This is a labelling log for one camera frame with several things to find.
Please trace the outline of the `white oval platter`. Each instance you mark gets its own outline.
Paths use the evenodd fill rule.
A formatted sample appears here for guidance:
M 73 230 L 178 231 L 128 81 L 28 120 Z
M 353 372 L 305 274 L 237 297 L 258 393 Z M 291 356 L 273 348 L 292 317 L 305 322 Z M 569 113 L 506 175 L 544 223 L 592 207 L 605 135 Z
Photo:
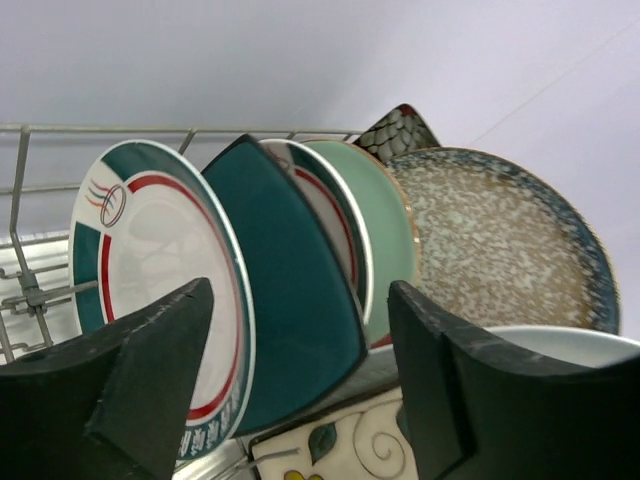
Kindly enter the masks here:
M 392 337 L 400 361 L 423 353 L 442 364 L 459 357 L 498 371 L 528 375 L 607 367 L 639 356 L 639 343 L 635 340 L 557 326 L 481 328 L 462 323 L 438 330 L 419 324 Z

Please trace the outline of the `speckled beige round plate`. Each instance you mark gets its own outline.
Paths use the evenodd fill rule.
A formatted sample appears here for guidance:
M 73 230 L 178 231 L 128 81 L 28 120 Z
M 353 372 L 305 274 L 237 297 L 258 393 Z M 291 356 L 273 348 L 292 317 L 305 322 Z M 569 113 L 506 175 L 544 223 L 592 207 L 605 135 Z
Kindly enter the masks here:
M 417 286 L 437 305 L 482 327 L 619 332 L 607 253 L 549 184 L 499 156 L 455 147 L 399 155 L 387 168 L 418 229 Z

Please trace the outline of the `cream square flower plate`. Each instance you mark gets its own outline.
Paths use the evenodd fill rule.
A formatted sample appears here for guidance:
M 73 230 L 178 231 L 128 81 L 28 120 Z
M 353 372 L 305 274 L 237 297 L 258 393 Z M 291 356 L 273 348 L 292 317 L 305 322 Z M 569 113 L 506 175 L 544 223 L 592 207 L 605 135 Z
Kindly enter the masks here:
M 249 451 L 260 479 L 418 479 L 398 386 L 258 437 Z

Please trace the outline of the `black square floral plate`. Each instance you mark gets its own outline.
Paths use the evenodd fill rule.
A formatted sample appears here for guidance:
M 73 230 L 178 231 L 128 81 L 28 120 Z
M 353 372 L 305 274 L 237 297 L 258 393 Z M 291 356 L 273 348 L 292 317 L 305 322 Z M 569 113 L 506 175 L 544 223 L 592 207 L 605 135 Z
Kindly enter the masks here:
M 441 146 L 422 115 L 407 103 L 391 109 L 353 144 L 382 163 L 408 152 Z

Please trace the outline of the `mint green flower plate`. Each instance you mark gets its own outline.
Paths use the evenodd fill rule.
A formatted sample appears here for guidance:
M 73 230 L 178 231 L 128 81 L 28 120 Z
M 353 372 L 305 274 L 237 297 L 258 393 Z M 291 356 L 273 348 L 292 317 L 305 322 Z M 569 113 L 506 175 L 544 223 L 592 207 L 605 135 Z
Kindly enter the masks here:
M 390 284 L 404 280 L 415 285 L 420 277 L 420 242 L 407 197 L 382 163 L 365 150 L 330 139 L 307 140 L 305 144 L 333 165 L 360 208 L 374 270 L 374 298 L 365 334 L 374 348 L 389 344 Z

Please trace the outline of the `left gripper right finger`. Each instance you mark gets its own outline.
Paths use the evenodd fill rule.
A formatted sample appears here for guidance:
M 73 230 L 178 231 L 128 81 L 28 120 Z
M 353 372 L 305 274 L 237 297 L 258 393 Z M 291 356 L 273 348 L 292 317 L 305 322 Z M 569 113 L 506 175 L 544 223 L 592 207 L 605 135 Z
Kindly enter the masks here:
M 391 335 L 419 324 L 471 324 L 403 281 L 390 286 L 388 310 Z M 420 478 L 638 477 L 639 356 L 528 375 L 423 353 L 400 361 L 394 353 Z

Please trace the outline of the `teal square plate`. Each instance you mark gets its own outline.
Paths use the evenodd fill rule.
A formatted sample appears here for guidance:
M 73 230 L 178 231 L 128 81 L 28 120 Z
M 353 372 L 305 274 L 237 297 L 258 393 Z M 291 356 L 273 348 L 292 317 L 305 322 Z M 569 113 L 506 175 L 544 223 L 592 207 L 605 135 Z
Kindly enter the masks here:
M 366 357 L 362 309 L 319 216 L 275 157 L 243 134 L 203 169 L 233 227 L 255 318 L 251 435 L 328 398 Z

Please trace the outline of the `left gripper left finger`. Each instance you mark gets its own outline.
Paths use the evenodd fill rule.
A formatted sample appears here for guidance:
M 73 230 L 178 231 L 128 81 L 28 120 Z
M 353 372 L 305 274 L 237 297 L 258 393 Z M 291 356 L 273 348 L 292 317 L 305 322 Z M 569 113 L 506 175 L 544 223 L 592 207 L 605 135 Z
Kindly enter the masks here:
M 2 478 L 171 478 L 213 306 L 197 278 L 2 366 Z

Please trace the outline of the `round plate red teal rim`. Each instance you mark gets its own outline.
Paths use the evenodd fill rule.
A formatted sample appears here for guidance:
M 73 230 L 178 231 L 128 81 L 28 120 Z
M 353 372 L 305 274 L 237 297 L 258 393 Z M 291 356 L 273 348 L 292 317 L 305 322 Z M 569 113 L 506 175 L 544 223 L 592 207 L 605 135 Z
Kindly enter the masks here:
M 155 141 L 109 147 L 77 194 L 68 269 L 85 333 L 195 278 L 210 281 L 210 328 L 178 457 L 200 458 L 228 440 L 254 377 L 254 305 L 235 232 L 201 173 Z

